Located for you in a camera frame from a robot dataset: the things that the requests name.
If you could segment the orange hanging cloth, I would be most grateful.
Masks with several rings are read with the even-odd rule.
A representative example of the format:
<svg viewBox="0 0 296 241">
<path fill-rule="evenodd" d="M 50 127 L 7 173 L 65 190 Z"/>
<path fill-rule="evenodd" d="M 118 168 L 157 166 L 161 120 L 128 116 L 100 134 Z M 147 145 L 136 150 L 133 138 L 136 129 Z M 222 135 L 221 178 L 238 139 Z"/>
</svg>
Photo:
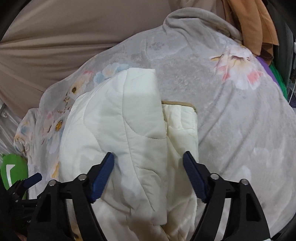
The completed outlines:
<svg viewBox="0 0 296 241">
<path fill-rule="evenodd" d="M 225 20 L 242 34 L 245 47 L 261 57 L 268 65 L 273 60 L 273 47 L 278 46 L 278 35 L 273 20 L 261 0 L 222 1 Z"/>
</svg>

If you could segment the cream quilted jacket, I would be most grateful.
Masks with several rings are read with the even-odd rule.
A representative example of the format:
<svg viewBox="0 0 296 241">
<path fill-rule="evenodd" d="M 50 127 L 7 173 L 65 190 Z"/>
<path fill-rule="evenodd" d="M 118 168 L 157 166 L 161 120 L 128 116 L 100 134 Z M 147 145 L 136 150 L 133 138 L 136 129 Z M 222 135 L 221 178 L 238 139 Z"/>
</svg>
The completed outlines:
<svg viewBox="0 0 296 241">
<path fill-rule="evenodd" d="M 71 181 L 111 152 L 112 174 L 92 208 L 108 240 L 188 240 L 197 198 L 182 156 L 198 157 L 197 113 L 163 102 L 153 69 L 129 68 L 79 96 L 59 152 Z"/>
</svg>

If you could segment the grey floral blanket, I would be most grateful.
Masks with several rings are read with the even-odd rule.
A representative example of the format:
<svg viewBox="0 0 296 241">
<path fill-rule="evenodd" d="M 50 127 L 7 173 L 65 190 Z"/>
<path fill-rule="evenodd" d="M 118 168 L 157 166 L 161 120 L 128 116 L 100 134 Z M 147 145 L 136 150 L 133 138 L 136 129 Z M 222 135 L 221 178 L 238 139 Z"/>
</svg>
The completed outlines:
<svg viewBox="0 0 296 241">
<path fill-rule="evenodd" d="M 188 103 L 197 113 L 198 157 L 227 180 L 250 181 L 274 240 L 295 240 L 295 112 L 240 33 L 203 9 L 169 14 L 85 62 L 49 87 L 18 127 L 15 147 L 29 173 L 43 179 L 36 198 L 59 177 L 60 143 L 75 100 L 129 68 L 153 69 L 163 102 Z"/>
</svg>

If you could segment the green cloth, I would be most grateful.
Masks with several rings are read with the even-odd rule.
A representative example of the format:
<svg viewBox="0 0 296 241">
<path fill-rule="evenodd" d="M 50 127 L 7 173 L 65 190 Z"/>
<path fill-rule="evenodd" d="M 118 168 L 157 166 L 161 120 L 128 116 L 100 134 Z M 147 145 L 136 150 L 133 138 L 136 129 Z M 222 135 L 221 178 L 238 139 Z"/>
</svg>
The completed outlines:
<svg viewBox="0 0 296 241">
<path fill-rule="evenodd" d="M 278 85 L 280 86 L 281 91 L 282 91 L 285 99 L 287 100 L 287 98 L 288 98 L 288 95 L 287 95 L 287 87 L 286 87 L 286 85 L 285 85 L 285 83 L 283 81 L 283 78 L 282 78 L 281 74 L 276 69 L 276 67 L 275 67 L 275 65 L 274 65 L 273 62 L 270 64 L 269 68 L 272 71 L 272 73 L 273 73 L 273 75 L 274 75 L 274 77 L 275 77 Z"/>
</svg>

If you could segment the green plastic bag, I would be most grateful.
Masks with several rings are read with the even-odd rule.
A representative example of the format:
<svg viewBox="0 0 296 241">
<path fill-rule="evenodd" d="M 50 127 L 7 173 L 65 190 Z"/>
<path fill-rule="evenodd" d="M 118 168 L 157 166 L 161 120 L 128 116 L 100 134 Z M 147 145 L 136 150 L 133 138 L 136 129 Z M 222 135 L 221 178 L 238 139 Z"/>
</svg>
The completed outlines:
<svg viewBox="0 0 296 241">
<path fill-rule="evenodd" d="M 24 181 L 29 177 L 27 161 L 17 154 L 1 154 L 1 193 L 5 191 L 19 202 L 26 197 Z"/>
</svg>

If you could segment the purple cloth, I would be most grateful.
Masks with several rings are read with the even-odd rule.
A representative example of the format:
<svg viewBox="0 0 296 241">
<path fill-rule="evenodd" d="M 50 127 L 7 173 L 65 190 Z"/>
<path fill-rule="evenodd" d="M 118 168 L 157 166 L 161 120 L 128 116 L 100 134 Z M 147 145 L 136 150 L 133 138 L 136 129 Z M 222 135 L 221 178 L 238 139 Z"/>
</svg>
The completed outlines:
<svg viewBox="0 0 296 241">
<path fill-rule="evenodd" d="M 272 80 L 274 81 L 274 83 L 276 83 L 278 86 L 279 83 L 276 80 L 276 77 L 274 76 L 273 72 L 271 71 L 271 69 L 269 68 L 269 66 L 267 65 L 267 63 L 259 56 L 256 57 L 256 59 L 260 62 L 260 64 L 263 66 L 263 68 L 265 69 L 266 73 L 272 78 Z"/>
</svg>

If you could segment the beige curtain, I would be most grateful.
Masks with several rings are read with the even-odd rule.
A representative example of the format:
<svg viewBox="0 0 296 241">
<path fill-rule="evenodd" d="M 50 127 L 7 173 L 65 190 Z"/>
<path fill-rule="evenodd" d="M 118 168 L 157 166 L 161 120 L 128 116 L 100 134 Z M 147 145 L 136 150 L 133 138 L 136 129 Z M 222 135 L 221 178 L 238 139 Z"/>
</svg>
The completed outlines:
<svg viewBox="0 0 296 241">
<path fill-rule="evenodd" d="M 222 1 L 31 1 L 1 40 L 1 100 L 24 117 L 91 57 L 186 7 L 225 16 Z"/>
</svg>

